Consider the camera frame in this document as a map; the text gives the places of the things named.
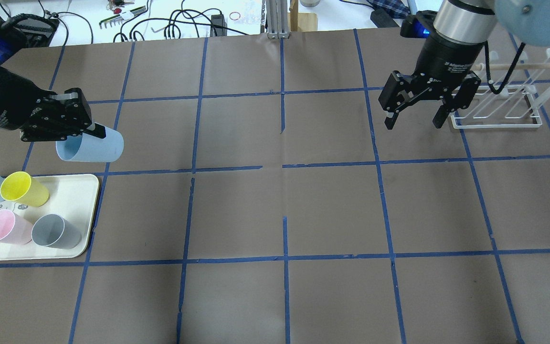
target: white tray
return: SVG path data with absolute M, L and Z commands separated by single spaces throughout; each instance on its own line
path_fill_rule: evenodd
M 0 202 L 0 209 L 9 209 L 34 224 L 46 214 L 58 214 L 82 233 L 78 245 L 71 249 L 38 246 L 33 241 L 24 245 L 0 243 L 0 260 L 73 258 L 88 246 L 90 227 L 99 194 L 99 179 L 93 174 L 35 177 L 50 191 L 50 199 L 41 207 L 28 207 L 10 201 Z

